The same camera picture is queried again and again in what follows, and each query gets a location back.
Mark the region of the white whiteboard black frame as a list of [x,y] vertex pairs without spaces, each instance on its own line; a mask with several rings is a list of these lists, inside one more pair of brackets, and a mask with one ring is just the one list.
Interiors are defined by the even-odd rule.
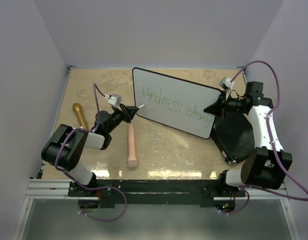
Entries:
[[147,120],[208,139],[215,116],[203,110],[221,94],[217,88],[135,67],[134,102],[145,104],[137,115]]

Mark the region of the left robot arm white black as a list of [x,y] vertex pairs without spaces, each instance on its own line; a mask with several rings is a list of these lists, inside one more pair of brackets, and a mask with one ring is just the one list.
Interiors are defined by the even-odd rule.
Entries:
[[45,144],[41,152],[42,160],[63,172],[80,184],[80,191],[92,196],[97,191],[97,177],[81,161],[84,148],[105,150],[112,137],[110,133],[121,123],[131,123],[139,108],[120,104],[112,107],[113,112],[97,112],[95,125],[91,130],[72,128],[61,124]]

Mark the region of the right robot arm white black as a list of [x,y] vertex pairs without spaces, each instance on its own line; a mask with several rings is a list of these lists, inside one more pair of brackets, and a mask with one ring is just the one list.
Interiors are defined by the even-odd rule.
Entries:
[[242,98],[232,98],[229,91],[222,91],[215,103],[204,112],[226,117],[229,112],[248,115],[254,137],[254,150],[240,170],[226,170],[224,180],[217,183],[217,192],[229,196],[234,187],[258,186],[277,190],[292,163],[292,155],[280,144],[273,122],[273,103],[263,96],[263,83],[248,82]]

